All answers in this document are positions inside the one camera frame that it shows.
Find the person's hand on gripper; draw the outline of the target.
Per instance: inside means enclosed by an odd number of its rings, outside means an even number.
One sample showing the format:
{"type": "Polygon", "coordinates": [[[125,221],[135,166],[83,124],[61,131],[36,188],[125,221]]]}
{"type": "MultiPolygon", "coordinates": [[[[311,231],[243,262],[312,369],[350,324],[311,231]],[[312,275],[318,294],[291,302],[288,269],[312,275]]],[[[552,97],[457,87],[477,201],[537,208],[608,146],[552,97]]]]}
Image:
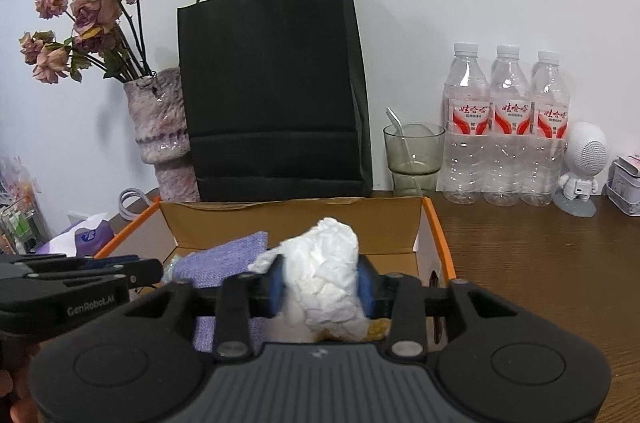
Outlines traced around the person's hand on gripper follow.
{"type": "Polygon", "coordinates": [[[9,421],[13,423],[38,423],[39,412],[32,400],[27,383],[28,369],[21,367],[13,372],[1,371],[1,399],[9,400],[9,421]]]}

